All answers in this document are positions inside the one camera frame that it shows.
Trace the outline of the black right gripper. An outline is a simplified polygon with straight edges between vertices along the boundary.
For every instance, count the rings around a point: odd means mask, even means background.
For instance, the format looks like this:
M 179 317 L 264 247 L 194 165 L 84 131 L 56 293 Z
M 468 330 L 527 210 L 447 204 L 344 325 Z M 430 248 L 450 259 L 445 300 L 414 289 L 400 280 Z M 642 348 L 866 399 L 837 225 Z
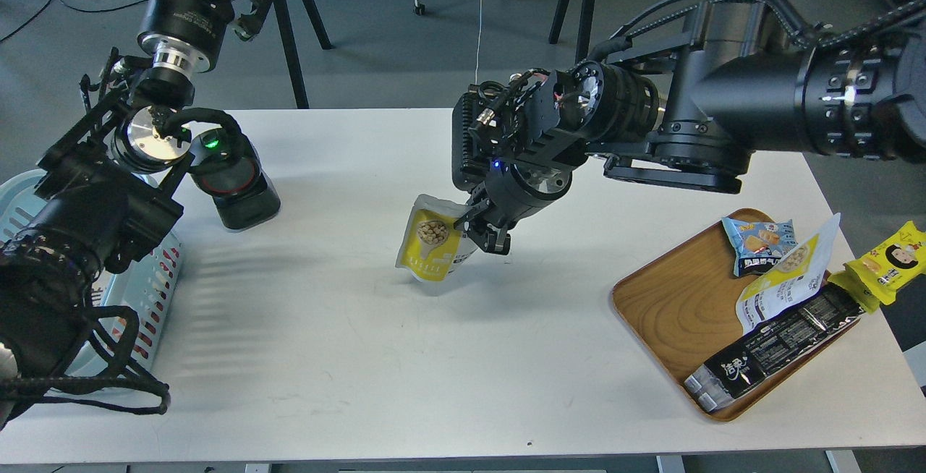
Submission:
M 474 242 L 483 252 L 509 255 L 509 229 L 564 197 L 570 185 L 572 172 L 519 169 L 515 163 L 493 161 L 484 192 L 470 196 L 454 228 L 474 232 Z

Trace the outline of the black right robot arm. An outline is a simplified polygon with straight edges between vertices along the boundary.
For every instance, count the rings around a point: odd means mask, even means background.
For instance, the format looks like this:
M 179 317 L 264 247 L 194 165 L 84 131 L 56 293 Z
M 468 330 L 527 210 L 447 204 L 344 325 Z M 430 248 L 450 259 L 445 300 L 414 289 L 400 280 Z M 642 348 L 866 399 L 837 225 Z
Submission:
M 454 226 L 506 255 L 591 156 L 609 179 L 728 194 L 758 150 L 923 162 L 924 28 L 924 0 L 839 35 L 787 0 L 659 1 L 569 70 L 464 93 Z

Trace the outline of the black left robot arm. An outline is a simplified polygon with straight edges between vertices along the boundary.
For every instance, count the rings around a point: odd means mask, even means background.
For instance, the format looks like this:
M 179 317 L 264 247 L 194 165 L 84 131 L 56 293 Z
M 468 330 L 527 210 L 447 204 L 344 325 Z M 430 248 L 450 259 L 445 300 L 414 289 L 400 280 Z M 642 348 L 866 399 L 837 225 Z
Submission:
M 240 124 L 195 108 L 192 78 L 215 68 L 228 26 L 257 35 L 271 0 L 150 0 L 142 56 L 112 50 L 96 105 L 42 159 L 43 209 L 2 245 L 2 422 L 36 404 L 74 403 L 103 388 L 158 397 L 130 414 L 162 414 L 167 384 L 135 358 L 142 321 L 128 305 L 95 306 L 93 282 L 122 274 L 171 233 L 185 176 L 213 199 L 225 228 L 252 228 L 281 200 Z

